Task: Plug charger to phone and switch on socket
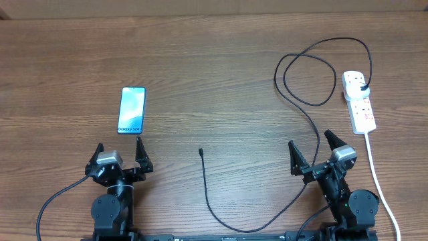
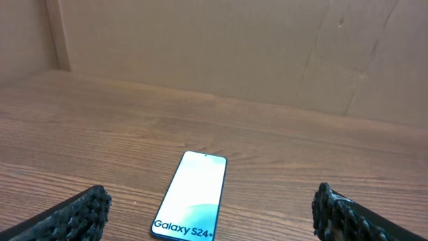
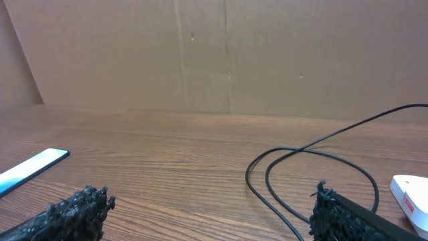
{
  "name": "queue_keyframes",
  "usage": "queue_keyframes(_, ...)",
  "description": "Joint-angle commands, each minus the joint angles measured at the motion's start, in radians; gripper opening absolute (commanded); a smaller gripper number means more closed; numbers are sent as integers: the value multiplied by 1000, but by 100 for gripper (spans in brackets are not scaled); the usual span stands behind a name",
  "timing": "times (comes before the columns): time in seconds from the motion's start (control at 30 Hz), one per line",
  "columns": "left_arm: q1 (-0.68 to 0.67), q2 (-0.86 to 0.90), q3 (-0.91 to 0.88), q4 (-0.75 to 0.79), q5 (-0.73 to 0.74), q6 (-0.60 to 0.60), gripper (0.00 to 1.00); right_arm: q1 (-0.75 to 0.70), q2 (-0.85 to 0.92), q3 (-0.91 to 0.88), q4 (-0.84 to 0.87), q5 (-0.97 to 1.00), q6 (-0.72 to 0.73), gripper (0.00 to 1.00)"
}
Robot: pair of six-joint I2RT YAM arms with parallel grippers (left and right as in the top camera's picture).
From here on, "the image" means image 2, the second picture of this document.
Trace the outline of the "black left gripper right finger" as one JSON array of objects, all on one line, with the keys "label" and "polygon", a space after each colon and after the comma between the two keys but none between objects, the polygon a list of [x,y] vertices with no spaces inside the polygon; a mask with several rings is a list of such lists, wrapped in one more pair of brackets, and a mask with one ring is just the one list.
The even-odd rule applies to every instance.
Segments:
[{"label": "black left gripper right finger", "polygon": [[322,241],[427,241],[321,183],[312,200],[314,235]]}]

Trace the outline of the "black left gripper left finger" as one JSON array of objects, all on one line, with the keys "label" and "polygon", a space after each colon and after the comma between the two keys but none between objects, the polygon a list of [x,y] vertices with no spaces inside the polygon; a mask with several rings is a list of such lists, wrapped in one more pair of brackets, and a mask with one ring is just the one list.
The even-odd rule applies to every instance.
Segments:
[{"label": "black left gripper left finger", "polygon": [[54,207],[1,232],[1,241],[99,241],[112,196],[94,185]]}]

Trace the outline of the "Samsung Galaxy smartphone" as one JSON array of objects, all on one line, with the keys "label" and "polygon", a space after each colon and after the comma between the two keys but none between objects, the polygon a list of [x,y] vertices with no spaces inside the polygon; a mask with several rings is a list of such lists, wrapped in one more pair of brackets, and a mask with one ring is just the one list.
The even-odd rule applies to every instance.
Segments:
[{"label": "Samsung Galaxy smartphone", "polygon": [[161,240],[214,241],[227,159],[183,153],[154,217],[150,233]]}]

